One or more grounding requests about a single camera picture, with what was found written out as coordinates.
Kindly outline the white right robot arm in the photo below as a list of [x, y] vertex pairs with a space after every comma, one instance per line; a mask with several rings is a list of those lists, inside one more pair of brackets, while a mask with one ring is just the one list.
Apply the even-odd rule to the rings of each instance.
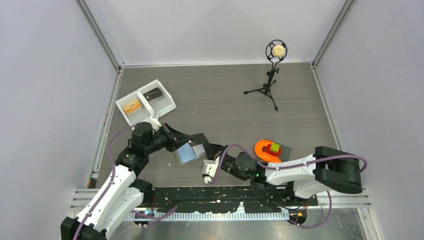
[[291, 205], [330, 190], [362, 193], [361, 174], [368, 166], [364, 157], [326, 146], [316, 147], [314, 153], [303, 158], [277, 163], [259, 161], [237, 143], [206, 143], [204, 147], [207, 159], [202, 163], [201, 174], [206, 184], [215, 183], [224, 171], [258, 188], [283, 186]]

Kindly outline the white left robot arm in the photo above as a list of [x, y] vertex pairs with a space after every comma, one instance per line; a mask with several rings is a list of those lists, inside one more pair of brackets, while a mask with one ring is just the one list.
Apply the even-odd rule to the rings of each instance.
[[150, 182], [139, 179], [149, 163], [149, 155], [166, 149], [174, 152], [183, 145], [205, 145], [203, 133], [185, 134], [166, 123], [158, 128], [147, 121], [131, 125], [126, 148], [112, 158], [112, 170], [88, 205], [74, 218], [66, 217], [60, 225], [63, 240], [106, 240], [121, 221], [136, 207], [148, 207], [154, 199]]

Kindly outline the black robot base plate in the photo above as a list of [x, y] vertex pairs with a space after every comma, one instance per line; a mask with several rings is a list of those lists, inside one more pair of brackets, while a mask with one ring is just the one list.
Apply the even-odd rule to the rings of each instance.
[[291, 196], [285, 187], [155, 187], [148, 192], [140, 207], [162, 213], [177, 206], [177, 213], [224, 214], [234, 213], [240, 204], [248, 213], [276, 213], [283, 208], [315, 207], [318, 200], [315, 195], [307, 200]]

